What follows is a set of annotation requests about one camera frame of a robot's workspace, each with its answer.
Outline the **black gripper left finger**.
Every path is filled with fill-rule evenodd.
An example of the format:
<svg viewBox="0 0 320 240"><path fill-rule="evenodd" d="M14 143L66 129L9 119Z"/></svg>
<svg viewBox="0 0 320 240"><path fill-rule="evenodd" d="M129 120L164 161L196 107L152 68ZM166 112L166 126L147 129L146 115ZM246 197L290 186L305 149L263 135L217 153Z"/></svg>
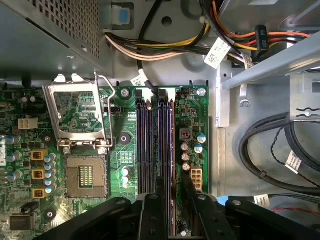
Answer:
<svg viewBox="0 0 320 240"><path fill-rule="evenodd" d="M38 236L39 240L166 240L165 181L135 202L115 197Z"/></svg>

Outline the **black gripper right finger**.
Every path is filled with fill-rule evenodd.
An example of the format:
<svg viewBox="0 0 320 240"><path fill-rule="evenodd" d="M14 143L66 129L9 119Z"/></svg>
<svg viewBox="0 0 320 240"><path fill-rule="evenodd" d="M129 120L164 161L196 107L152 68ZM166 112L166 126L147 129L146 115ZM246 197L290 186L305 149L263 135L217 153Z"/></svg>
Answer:
<svg viewBox="0 0 320 240"><path fill-rule="evenodd" d="M225 205L198 193L191 176L182 184L200 232L207 240L318 240L320 233L250 201L230 199Z"/></svg>

